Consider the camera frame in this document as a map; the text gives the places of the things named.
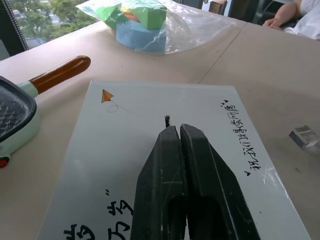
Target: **blue foam block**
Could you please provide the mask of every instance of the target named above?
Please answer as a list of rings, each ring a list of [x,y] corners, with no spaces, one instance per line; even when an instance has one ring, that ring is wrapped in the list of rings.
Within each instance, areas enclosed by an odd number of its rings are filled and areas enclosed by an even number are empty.
[[[146,29],[140,22],[129,20],[117,23],[116,40],[131,49],[145,52],[164,52],[166,32],[160,29]]]

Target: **mint green appliance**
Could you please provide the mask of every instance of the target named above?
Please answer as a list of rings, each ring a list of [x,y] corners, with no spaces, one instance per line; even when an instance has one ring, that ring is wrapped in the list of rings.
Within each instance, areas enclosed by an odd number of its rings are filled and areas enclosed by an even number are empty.
[[[77,56],[19,85],[0,76],[0,168],[39,130],[40,116],[34,98],[84,72],[90,63],[89,57]]]

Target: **plastic bag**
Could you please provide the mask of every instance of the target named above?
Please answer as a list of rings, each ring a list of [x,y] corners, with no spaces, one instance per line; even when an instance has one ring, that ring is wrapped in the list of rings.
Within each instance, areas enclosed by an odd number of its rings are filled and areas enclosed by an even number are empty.
[[[236,25],[229,18],[172,0],[89,0],[76,7],[105,22],[120,44],[161,54],[198,47]]]

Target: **red button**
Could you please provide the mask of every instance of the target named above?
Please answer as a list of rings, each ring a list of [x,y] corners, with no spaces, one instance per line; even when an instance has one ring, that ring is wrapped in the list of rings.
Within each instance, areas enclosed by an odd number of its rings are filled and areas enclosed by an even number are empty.
[[[4,168],[5,166],[7,166],[8,162],[9,162],[8,157],[0,158],[0,168]]]

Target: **orange paper airplane drawing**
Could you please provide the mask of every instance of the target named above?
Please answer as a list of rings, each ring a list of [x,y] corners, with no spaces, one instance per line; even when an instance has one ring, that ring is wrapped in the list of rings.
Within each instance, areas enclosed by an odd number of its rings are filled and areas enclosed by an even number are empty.
[[[110,102],[111,101],[111,98],[113,97],[113,95],[106,91],[106,90],[102,90],[102,101],[101,103],[104,103],[104,102]]]

